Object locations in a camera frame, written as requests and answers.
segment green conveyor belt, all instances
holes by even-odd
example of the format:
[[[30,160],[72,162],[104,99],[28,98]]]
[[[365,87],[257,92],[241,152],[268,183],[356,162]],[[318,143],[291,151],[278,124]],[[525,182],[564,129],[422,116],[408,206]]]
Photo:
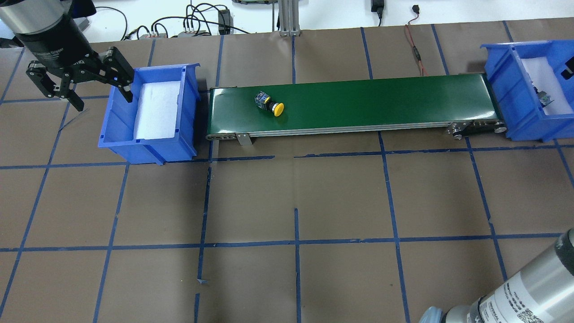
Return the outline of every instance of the green conveyor belt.
[[[253,98],[264,91],[283,102],[279,117]],[[482,74],[357,80],[212,89],[208,139],[446,126],[496,120]]]

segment blue bin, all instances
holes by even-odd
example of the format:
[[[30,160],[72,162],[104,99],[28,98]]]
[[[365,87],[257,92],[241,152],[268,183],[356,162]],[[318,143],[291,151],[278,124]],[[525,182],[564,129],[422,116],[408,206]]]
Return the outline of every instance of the blue bin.
[[[574,137],[574,114],[546,115],[523,59],[546,57],[570,107],[574,107],[574,78],[560,74],[574,56],[574,40],[484,44],[488,50],[485,70],[512,140]]]
[[[135,68],[131,91],[132,103],[126,102],[115,87],[111,88],[98,147],[109,148],[131,164],[178,162],[197,155],[193,148],[193,119],[197,90],[195,68],[199,64]],[[135,117],[141,88],[145,83],[179,81],[177,121],[172,138],[134,139]]]

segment brown floor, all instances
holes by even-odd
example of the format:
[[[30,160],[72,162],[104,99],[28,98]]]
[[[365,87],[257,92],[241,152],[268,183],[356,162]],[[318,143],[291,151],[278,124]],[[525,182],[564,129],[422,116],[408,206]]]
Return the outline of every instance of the brown floor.
[[[482,72],[483,43],[572,37],[573,24],[412,32],[444,75]],[[417,322],[476,300],[574,226],[572,139],[422,129],[210,149],[212,86],[291,83],[293,66],[298,83],[418,74],[402,27],[304,30],[294,44],[293,62],[276,33],[114,43],[135,67],[201,64],[198,157],[164,166],[97,148],[108,86],[78,85],[78,116],[29,82],[28,51],[1,50],[0,322]]]

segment silver cylinder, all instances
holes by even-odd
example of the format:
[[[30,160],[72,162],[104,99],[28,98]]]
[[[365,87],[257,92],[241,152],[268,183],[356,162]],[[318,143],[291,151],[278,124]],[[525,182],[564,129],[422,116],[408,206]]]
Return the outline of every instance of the silver cylinder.
[[[473,305],[453,307],[445,323],[573,323],[574,229]]]
[[[19,34],[43,32],[60,22],[63,14],[60,0],[24,0],[0,6],[0,19]]]

